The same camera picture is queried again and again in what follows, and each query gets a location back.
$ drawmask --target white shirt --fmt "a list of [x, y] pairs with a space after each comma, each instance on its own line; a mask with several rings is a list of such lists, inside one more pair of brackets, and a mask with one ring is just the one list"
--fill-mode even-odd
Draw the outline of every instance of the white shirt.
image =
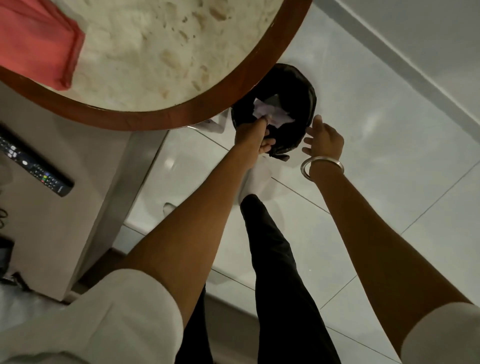
[[[173, 297], [131, 269], [106, 276], [61, 311], [0, 334], [0, 363], [173, 364], [183, 321]], [[451, 303], [408, 334], [404, 364], [480, 363], [480, 309]]]

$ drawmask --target silver bangle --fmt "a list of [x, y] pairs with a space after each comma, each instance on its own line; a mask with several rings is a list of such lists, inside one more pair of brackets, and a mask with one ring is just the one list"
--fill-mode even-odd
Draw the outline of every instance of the silver bangle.
[[307, 167], [310, 163], [315, 162], [316, 160], [326, 160], [328, 162], [335, 163], [337, 166], [340, 167], [340, 169], [342, 170], [342, 173], [345, 173], [345, 168], [343, 167], [343, 164], [336, 159], [333, 159], [330, 157], [311, 157], [311, 158], [308, 158], [306, 161], [304, 161], [300, 167], [301, 173], [309, 181], [311, 181], [312, 179], [310, 178], [308, 173], [305, 171], [305, 167]]

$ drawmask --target forearm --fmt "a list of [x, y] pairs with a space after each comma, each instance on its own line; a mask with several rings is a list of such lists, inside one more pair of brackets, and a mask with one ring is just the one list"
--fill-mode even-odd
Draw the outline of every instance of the forearm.
[[162, 283], [175, 299], [186, 325], [205, 284], [248, 169], [233, 147], [204, 183], [125, 258], [122, 268], [141, 270]]
[[398, 353], [426, 314], [468, 300], [372, 209], [329, 162], [310, 174], [338, 227], [370, 303]]

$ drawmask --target white sock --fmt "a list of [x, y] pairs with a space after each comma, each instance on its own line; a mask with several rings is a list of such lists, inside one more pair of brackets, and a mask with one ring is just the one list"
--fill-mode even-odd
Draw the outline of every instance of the white sock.
[[175, 205], [172, 205], [170, 202], [167, 202], [166, 204], [163, 205], [163, 217], [166, 218], [168, 215], [170, 215], [173, 210], [175, 210], [177, 207]]
[[267, 159], [259, 156], [255, 165], [247, 172], [245, 184], [239, 194], [239, 204], [250, 194], [259, 195], [265, 189], [272, 177]]

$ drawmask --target red cloth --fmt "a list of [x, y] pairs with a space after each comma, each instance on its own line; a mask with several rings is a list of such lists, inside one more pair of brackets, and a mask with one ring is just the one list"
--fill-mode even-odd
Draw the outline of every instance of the red cloth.
[[85, 34], [50, 0], [0, 0], [0, 65], [67, 90]]

